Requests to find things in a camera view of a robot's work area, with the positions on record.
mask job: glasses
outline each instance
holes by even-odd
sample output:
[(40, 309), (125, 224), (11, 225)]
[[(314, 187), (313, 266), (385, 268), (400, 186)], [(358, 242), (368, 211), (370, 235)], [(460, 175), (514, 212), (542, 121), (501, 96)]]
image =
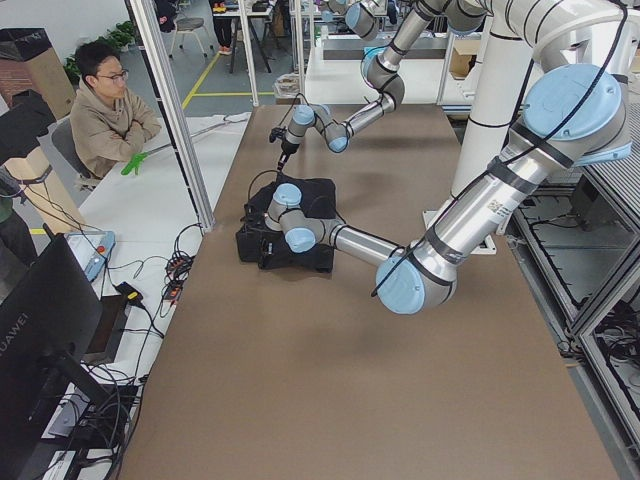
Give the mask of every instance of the glasses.
[(118, 80), (122, 80), (123, 82), (125, 82), (127, 80), (127, 78), (129, 78), (129, 70), (127, 70), (126, 68), (122, 70), (122, 73), (118, 73), (116, 75), (96, 75), (96, 77), (100, 77), (100, 78), (108, 78), (109, 80), (113, 81), (114, 83), (117, 82)]

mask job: black pants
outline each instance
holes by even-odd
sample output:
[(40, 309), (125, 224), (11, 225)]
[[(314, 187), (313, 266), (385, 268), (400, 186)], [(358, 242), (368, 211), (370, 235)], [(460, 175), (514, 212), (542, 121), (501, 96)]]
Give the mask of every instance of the black pants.
[(27, 267), (38, 257), (29, 227), (16, 212), (0, 223), (0, 242)]
[(213, 16), (213, 30), (221, 47), (231, 46), (231, 21), (229, 17)]

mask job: office chair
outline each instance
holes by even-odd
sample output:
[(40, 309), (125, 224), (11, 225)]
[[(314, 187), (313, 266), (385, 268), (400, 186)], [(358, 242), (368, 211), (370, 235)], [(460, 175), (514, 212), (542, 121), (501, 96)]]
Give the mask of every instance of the office chair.
[(209, 48), (213, 50), (213, 44), (211, 44), (211, 35), (209, 35), (209, 30), (207, 30), (207, 27), (205, 27), (204, 25), (204, 18), (201, 18), (201, 17), (178, 18), (174, 20), (174, 23), (176, 24), (176, 28), (173, 30), (173, 38), (171, 40), (171, 51), (169, 52), (169, 58), (173, 58), (173, 47), (175, 46), (176, 37), (178, 36), (178, 34), (182, 35), (182, 37), (180, 37), (180, 45), (178, 45), (179, 48), (182, 48), (182, 41), (184, 39), (184, 36), (187, 34), (190, 34), (196, 38), (196, 41), (200, 46), (200, 51), (202, 52), (202, 54), (205, 57), (207, 56), (207, 52), (205, 52), (204, 47), (200, 42), (200, 37), (195, 32), (198, 28), (203, 28), (204, 31), (207, 33), (207, 38), (209, 39)]
[(78, 190), (93, 190), (100, 179), (96, 178), (86, 167), (78, 154), (76, 153), (76, 145), (73, 143), (71, 134), (71, 122), (69, 117), (65, 118), (51, 134), (51, 142), (60, 155), (78, 172), (74, 185)]

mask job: black hair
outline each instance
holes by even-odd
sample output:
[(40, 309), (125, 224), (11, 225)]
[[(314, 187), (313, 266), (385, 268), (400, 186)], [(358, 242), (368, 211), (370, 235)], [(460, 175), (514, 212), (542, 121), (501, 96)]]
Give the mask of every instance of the black hair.
[(104, 42), (96, 40), (95, 42), (80, 45), (76, 49), (75, 59), (82, 80), (86, 81), (87, 75), (95, 77), (100, 64), (109, 57), (116, 57), (120, 60), (120, 54)]

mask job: table leg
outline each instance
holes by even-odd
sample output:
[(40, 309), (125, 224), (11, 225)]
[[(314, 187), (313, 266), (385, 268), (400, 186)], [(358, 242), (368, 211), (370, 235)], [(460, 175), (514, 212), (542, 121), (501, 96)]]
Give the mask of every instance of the table leg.
[(253, 22), (251, 21), (250, 18), (247, 18), (247, 20), (249, 21), (248, 23), (249, 23), (249, 29), (251, 30), (251, 36), (253, 36), (253, 40), (256, 42), (256, 45), (258, 46), (258, 50), (260, 51), (260, 56), (262, 57), (262, 61), (267, 67), (267, 72), (271, 73), (271, 66), (269, 65), (269, 60), (267, 59), (267, 56), (264, 54), (262, 45), (260, 45), (260, 39), (258, 38), (256, 29), (253, 27)]
[(233, 73), (233, 65), (236, 63), (236, 44), (238, 43), (238, 22), (239, 17), (233, 19), (233, 39), (231, 39), (231, 64), (229, 65), (229, 73)]

